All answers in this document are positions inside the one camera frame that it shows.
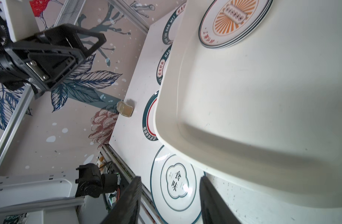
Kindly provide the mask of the white plate with green emblem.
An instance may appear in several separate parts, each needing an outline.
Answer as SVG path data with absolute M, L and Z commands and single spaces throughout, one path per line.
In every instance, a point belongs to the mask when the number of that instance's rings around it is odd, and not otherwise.
M 201 217 L 200 179 L 206 173 L 162 146 L 152 163 L 150 192 L 166 224 L 196 224 Z

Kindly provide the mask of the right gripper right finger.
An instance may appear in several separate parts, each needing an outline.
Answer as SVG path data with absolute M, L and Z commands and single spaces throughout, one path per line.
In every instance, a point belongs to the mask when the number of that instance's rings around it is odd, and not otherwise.
M 200 179 L 200 204 L 204 224 L 240 224 L 207 176 Z

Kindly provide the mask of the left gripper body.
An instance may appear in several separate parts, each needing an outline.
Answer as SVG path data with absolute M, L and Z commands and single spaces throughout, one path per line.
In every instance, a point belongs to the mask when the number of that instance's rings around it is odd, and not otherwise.
M 52 91 L 76 66 L 76 42 L 71 37 L 34 36 L 8 45 L 6 53 L 43 91 Z

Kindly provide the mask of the orange sunburst plate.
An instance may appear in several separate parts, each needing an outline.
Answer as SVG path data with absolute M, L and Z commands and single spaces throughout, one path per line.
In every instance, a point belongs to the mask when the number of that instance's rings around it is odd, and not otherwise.
M 199 25 L 202 46 L 222 49 L 242 41 L 265 18 L 272 0 L 213 1 Z

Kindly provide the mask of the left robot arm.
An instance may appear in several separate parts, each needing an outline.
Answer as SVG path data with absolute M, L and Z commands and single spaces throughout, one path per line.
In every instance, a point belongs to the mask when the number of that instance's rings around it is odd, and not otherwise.
M 0 16 L 0 83 L 15 91 L 31 78 L 35 93 L 52 91 L 105 42 L 104 34 L 71 24 L 13 42 Z

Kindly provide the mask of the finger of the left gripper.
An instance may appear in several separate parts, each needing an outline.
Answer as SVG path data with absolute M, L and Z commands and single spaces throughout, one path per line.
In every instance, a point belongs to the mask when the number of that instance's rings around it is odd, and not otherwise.
M 86 59 L 106 42 L 104 34 L 64 24 L 34 34 L 41 53 L 33 58 L 48 77 L 43 88 L 53 90 L 73 73 Z

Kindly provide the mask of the green red rim plate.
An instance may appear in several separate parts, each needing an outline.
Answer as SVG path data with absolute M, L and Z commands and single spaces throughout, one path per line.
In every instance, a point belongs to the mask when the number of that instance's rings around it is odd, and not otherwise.
M 150 141 L 157 141 L 157 135 L 154 128 L 154 113 L 157 106 L 157 98 L 158 98 L 159 91 L 155 92 L 150 99 L 148 100 L 144 112 L 143 112 L 143 119 L 142 119 L 142 128 L 143 133 L 146 139 Z

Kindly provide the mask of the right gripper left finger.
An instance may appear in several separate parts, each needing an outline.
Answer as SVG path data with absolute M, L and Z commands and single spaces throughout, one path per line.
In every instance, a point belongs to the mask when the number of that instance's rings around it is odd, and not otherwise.
M 137 224 L 142 193 L 141 177 L 136 176 L 101 224 Z

